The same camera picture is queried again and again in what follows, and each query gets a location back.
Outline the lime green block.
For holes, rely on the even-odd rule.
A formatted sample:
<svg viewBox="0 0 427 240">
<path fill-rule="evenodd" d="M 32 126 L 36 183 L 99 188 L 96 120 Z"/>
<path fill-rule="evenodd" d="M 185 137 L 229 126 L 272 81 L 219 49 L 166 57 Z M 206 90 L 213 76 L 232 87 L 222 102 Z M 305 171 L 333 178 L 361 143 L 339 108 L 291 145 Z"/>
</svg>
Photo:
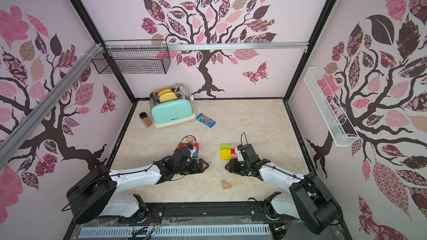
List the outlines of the lime green block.
<svg viewBox="0 0 427 240">
<path fill-rule="evenodd" d="M 222 143 L 222 144 L 220 144 L 220 149 L 221 150 L 230 150 L 231 149 L 231 144 Z"/>
</svg>

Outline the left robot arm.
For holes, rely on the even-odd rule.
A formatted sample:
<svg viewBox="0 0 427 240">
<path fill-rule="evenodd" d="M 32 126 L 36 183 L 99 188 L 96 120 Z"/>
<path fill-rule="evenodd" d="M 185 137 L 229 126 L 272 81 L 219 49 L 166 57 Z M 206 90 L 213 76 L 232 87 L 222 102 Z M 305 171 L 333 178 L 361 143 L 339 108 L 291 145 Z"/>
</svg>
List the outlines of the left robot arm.
<svg viewBox="0 0 427 240">
<path fill-rule="evenodd" d="M 109 171 L 100 165 L 68 190 L 68 205 L 62 211 L 70 210 L 76 224 L 106 216 L 119 217 L 124 222 L 142 222 L 149 212 L 142 197 L 139 194 L 126 197 L 121 192 L 171 182 L 178 174 L 184 177 L 204 173 L 208 167 L 209 164 L 201 158 L 184 157 L 175 163 L 171 156 L 149 166 L 129 170 Z"/>
</svg>

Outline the beige triangular wooden block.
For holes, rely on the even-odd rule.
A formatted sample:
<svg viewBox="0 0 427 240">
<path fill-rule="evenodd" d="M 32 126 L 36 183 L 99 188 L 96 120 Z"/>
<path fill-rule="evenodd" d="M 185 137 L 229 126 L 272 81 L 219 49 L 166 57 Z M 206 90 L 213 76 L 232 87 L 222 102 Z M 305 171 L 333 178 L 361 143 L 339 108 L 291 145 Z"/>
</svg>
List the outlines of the beige triangular wooden block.
<svg viewBox="0 0 427 240">
<path fill-rule="evenodd" d="M 196 142 L 196 139 L 192 136 L 187 136 L 185 139 L 187 140 L 187 143 L 195 143 Z"/>
</svg>

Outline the light brown triangular block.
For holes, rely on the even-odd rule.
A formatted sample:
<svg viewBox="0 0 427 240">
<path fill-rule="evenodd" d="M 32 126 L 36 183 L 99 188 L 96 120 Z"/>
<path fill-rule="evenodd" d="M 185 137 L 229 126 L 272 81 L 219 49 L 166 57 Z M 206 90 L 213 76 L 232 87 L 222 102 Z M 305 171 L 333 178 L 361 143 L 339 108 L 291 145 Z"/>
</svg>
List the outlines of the light brown triangular block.
<svg viewBox="0 0 427 240">
<path fill-rule="evenodd" d="M 221 181 L 221 184 L 222 184 L 222 189 L 223 190 L 228 190 L 228 189 L 232 188 L 232 186 L 230 184 L 228 184 L 227 182 L 225 182 L 225 181 Z"/>
</svg>

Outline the yellow block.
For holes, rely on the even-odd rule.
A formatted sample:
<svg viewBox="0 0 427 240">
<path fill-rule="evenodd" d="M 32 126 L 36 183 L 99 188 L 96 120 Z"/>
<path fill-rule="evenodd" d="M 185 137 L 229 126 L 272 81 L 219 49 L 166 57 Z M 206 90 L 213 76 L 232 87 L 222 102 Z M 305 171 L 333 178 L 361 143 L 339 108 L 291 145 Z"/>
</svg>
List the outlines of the yellow block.
<svg viewBox="0 0 427 240">
<path fill-rule="evenodd" d="M 221 154 L 220 158 L 221 158 L 221 160 L 231 160 L 232 155 L 231 154 Z"/>
<path fill-rule="evenodd" d="M 231 154 L 231 150 L 230 149 L 221 149 L 220 154 Z"/>
</svg>

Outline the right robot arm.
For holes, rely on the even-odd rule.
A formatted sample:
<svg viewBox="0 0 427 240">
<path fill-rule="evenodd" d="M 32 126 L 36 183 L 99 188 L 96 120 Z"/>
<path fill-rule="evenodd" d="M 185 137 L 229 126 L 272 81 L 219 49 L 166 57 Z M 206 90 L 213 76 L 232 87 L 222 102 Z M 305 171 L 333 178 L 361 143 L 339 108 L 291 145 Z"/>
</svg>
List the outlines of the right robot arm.
<svg viewBox="0 0 427 240">
<path fill-rule="evenodd" d="M 312 233 L 320 234 L 329 226 L 340 225 L 344 219 L 336 199 L 313 173 L 293 173 L 267 159 L 253 162 L 232 159 L 226 164 L 225 170 L 274 184 L 291 195 L 289 199 L 281 192 L 275 192 L 264 199 L 261 209 L 271 221 L 287 216 L 301 221 Z"/>
</svg>

